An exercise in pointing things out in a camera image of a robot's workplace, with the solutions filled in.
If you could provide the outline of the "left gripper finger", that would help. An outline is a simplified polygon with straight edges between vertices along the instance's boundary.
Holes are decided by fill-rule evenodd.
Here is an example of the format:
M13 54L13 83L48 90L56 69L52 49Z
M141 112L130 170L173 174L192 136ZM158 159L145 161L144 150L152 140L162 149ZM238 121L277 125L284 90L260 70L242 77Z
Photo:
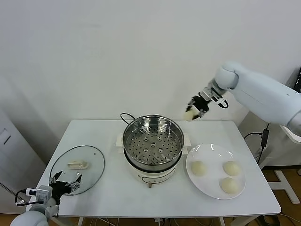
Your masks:
M49 184L55 184L57 182L57 180L59 179L60 175L62 174L62 171L54 174L54 176L51 176L49 178Z
M78 189L80 187L82 175L79 175L74 182L69 183L71 189Z

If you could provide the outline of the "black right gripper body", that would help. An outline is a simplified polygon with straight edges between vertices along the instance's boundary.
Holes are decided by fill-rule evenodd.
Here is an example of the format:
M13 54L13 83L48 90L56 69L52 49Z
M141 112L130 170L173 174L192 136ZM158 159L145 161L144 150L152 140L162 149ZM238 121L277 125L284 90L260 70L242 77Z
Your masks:
M201 97L201 96L194 96L192 98L192 100L193 100L194 107L199 112L208 112L209 111L209 107L208 107L209 101L206 101L203 97Z

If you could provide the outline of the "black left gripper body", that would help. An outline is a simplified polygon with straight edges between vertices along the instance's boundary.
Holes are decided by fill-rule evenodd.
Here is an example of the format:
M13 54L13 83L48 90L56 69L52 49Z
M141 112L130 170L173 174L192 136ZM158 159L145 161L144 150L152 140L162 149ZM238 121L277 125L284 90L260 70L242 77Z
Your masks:
M70 194L72 191L69 182L64 181L56 181L51 183L52 187L52 198L60 199L60 197L64 194Z

